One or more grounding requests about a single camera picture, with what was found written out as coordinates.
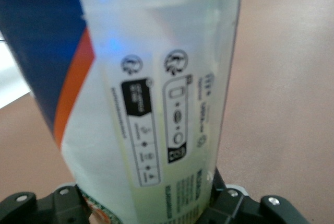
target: orange label stripe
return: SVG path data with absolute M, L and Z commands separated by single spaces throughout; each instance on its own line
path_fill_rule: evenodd
M 90 42 L 89 32 L 86 28 L 83 31 L 72 62 L 68 68 L 57 104 L 53 134 L 59 149 L 61 149 L 62 146 L 68 118 L 93 60 L 94 52 Z

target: screw head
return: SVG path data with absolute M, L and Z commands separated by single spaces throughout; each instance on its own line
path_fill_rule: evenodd
M 59 194 L 64 195 L 64 194 L 67 194 L 68 192 L 69 192 L 69 190 L 67 188 L 64 188 L 64 189 L 59 191 Z
M 232 197 L 237 197 L 239 194 L 236 190 L 230 189 L 228 190 L 228 193 L 232 196 Z
M 272 203 L 274 206 L 278 206 L 278 205 L 281 204 L 280 201 L 279 201 L 278 199 L 274 198 L 274 197 L 270 197 L 268 200 L 269 200 L 269 202 Z
M 24 202 L 27 198 L 28 198 L 27 195 L 21 195 L 21 196 L 16 198 L 16 201 L 17 202 Z

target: black clamp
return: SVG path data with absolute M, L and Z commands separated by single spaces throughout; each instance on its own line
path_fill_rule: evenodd
M 30 192 L 13 194 L 0 202 L 0 224 L 89 224 L 89 210 L 77 186 L 64 186 L 36 200 Z M 241 191 L 226 188 L 218 170 L 210 206 L 196 224 L 309 224 L 290 202 L 265 196 L 258 203 Z
M 12 194 L 0 203 L 0 224 L 89 224 L 91 214 L 77 186 L 64 186 L 36 200 L 31 192 Z
M 226 188 L 218 171 L 212 202 L 196 224 L 309 224 L 285 198 L 265 196 L 258 203 L 234 188 Z

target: tan surface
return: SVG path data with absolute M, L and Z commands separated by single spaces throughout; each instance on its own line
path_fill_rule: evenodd
M 243 0 L 218 167 L 227 183 L 334 214 L 334 3 Z M 30 96 L 0 110 L 0 200 L 72 178 Z

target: white label area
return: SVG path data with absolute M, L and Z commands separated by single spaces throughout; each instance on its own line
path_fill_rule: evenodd
M 122 83 L 127 125 L 140 186 L 160 183 L 156 128 L 151 106 L 150 79 Z
M 188 86 L 192 75 L 174 78 L 163 88 L 165 134 L 168 163 L 187 155 L 188 148 Z

